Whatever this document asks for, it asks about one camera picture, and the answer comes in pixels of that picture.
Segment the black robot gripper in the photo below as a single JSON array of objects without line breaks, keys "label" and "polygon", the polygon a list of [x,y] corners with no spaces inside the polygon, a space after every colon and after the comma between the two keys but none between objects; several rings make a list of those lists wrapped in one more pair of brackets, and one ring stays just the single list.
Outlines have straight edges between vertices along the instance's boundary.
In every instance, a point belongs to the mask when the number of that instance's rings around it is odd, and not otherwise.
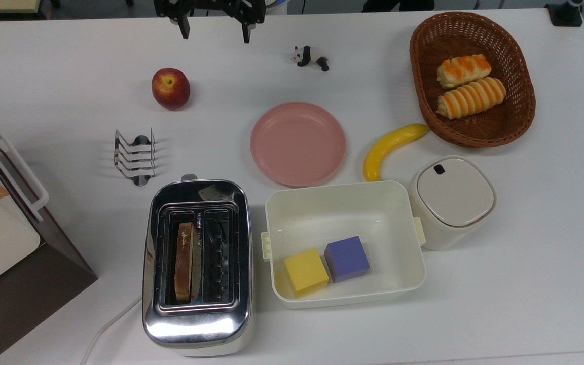
[{"label": "black robot gripper", "polygon": [[246,44],[250,43],[252,30],[264,23],[266,3],[264,1],[154,1],[156,15],[169,18],[178,25],[183,39],[190,35],[188,15],[192,10],[219,10],[242,23],[242,35]]}]

